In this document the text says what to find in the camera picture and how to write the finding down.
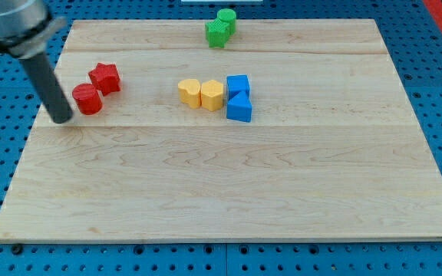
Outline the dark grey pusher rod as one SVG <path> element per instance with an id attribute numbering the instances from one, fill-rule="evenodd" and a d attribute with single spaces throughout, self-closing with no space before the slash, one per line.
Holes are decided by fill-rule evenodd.
<path id="1" fill-rule="evenodd" d="M 47 55 L 41 52 L 19 61 L 51 120 L 58 124 L 68 122 L 74 113 Z"/>

